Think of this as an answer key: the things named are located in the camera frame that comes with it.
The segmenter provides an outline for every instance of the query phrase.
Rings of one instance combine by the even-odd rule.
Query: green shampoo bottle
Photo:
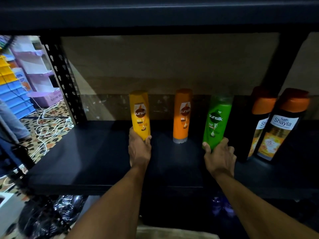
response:
[[[209,105],[203,142],[213,150],[223,139],[233,98],[231,96],[212,96]]]

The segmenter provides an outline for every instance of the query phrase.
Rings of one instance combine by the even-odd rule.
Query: purple box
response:
[[[63,96],[60,90],[56,90],[54,92],[32,91],[28,93],[27,95],[31,98],[30,101],[33,104],[37,106],[36,103],[38,103],[40,107],[50,107],[63,99]]]

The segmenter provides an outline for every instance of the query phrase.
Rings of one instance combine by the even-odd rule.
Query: hand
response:
[[[131,167],[135,164],[146,163],[151,159],[151,138],[148,136],[145,141],[130,128],[129,133],[129,155],[130,155],[130,165]]]
[[[228,146],[228,139],[223,138],[221,142],[215,147],[213,153],[211,153],[210,146],[203,142],[205,148],[205,165],[206,169],[216,179],[216,176],[220,172],[225,172],[234,176],[234,168],[236,162],[236,156],[234,155],[234,147]]]

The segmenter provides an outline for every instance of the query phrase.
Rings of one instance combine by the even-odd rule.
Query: patterned floor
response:
[[[36,150],[38,150],[39,146],[41,146],[42,142],[40,141],[41,138],[36,135],[36,130],[38,133],[40,132],[40,129],[37,128],[39,125],[42,125],[43,127],[46,127],[43,129],[42,133],[46,133],[47,131],[50,131],[54,133],[54,128],[60,122],[61,127],[63,127],[63,124],[67,121],[69,117],[68,110],[66,108],[66,105],[64,101],[62,100],[58,106],[46,113],[46,117],[49,116],[54,116],[55,119],[38,119],[39,115],[41,115],[42,110],[37,109],[36,112],[24,117],[20,121],[22,124],[26,126],[26,128],[30,131],[32,139],[28,142],[22,143],[23,146],[26,146],[29,150],[29,155],[32,156]],[[65,134],[68,132],[69,128],[64,128]],[[62,135],[57,135],[55,136],[51,141],[49,141],[46,144],[46,148],[49,150],[50,148],[54,147],[54,145],[62,139]],[[38,162],[41,157],[43,156],[43,153],[46,151],[45,147],[41,148],[39,151],[37,151],[34,154],[34,159],[35,161]],[[20,193],[18,188],[15,185],[9,185],[9,186],[4,186],[4,179],[0,180],[0,192],[10,192],[10,193],[15,193],[17,194],[22,201],[28,201],[28,197],[25,196],[24,194]],[[17,229],[17,224],[14,223],[11,225],[11,227],[8,229],[5,237],[2,237],[4,239],[24,239],[25,237],[22,236]],[[54,238],[64,238],[64,235],[61,235],[59,237],[54,237]]]

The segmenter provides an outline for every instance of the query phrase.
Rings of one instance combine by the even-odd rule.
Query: yellow plastic crate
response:
[[[4,65],[7,65],[7,60],[5,58],[5,56],[3,55],[0,55],[0,66],[4,66]]]
[[[18,80],[18,79],[16,78],[16,76],[14,75],[13,72],[10,74],[3,75],[3,76],[0,75],[0,85],[10,83],[10,82],[16,81],[16,80]]]
[[[13,73],[13,71],[11,70],[9,64],[6,64],[4,66],[0,65],[0,76],[5,76],[5,75],[8,75],[10,73]]]

